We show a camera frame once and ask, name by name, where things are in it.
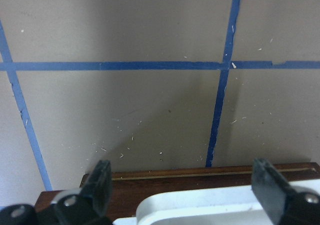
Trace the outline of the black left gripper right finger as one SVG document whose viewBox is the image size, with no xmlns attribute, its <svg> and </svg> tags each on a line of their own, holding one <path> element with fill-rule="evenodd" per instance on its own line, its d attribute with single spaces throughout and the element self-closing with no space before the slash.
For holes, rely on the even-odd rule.
<svg viewBox="0 0 320 225">
<path fill-rule="evenodd" d="M 286 178 L 265 158 L 252 165 L 251 189 L 274 225 L 279 225 L 298 194 Z"/>
</svg>

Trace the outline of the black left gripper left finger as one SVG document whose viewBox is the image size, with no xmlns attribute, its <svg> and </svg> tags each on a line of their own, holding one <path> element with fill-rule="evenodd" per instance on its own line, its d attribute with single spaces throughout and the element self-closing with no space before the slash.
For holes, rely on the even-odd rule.
<svg viewBox="0 0 320 225">
<path fill-rule="evenodd" d="M 109 160 L 99 160 L 86 179 L 81 189 L 81 196 L 89 201 L 100 217 L 103 217 L 107 213 L 111 195 L 111 163 Z"/>
</svg>

